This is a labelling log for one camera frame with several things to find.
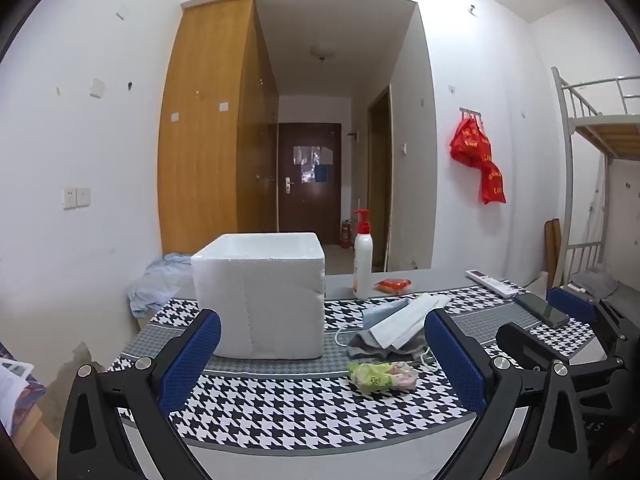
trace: red plastic bag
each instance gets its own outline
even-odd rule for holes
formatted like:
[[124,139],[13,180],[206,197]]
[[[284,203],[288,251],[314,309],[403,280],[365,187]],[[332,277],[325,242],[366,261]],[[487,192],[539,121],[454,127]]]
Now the red plastic bag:
[[482,181],[480,185],[482,203],[502,202],[507,203],[504,197],[504,189],[502,188],[502,173],[491,161],[485,163],[482,168]]
[[480,168],[478,146],[481,144],[481,140],[479,133],[480,129],[474,127],[474,120],[471,117],[462,120],[450,144],[453,160],[470,168]]
[[480,129],[475,117],[462,119],[451,141],[450,153],[454,160],[481,171],[482,203],[507,203],[504,197],[502,173],[492,161],[491,143]]

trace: wall hook rack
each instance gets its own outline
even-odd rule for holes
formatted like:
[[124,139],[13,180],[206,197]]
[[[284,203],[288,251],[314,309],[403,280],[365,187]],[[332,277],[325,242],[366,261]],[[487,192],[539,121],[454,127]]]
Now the wall hook rack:
[[480,112],[476,112],[474,110],[469,110],[468,108],[460,108],[460,111],[463,114],[469,114],[469,115],[475,115],[476,117],[482,117],[482,114]]

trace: wooden bed slats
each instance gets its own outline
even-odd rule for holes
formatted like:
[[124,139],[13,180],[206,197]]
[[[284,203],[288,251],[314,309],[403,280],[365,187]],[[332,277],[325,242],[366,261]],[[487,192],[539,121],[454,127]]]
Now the wooden bed slats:
[[576,131],[606,155],[628,160],[640,156],[640,124],[578,126]]

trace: gray cloth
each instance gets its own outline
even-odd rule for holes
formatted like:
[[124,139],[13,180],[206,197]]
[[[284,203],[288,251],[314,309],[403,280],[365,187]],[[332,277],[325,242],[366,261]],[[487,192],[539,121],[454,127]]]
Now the gray cloth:
[[347,354],[351,359],[377,357],[382,361],[406,361],[407,356],[410,356],[413,361],[417,361],[427,348],[422,330],[398,350],[381,348],[369,330],[360,330],[349,341]]
[[584,272],[572,274],[571,281],[581,286],[597,300],[604,300],[618,288],[618,281],[604,270],[604,266],[599,264]]
[[171,253],[159,258],[129,287],[131,313],[144,319],[149,310],[158,312],[189,280],[192,280],[192,274],[188,254]]

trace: snack package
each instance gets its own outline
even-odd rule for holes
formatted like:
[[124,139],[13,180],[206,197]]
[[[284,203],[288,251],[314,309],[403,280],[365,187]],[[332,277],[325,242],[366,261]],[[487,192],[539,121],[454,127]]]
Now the snack package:
[[411,280],[387,278],[386,280],[376,283],[376,290],[384,292],[385,294],[400,294],[409,285],[411,285]]
[[415,390],[418,370],[407,363],[349,363],[349,378],[364,395],[389,390]]

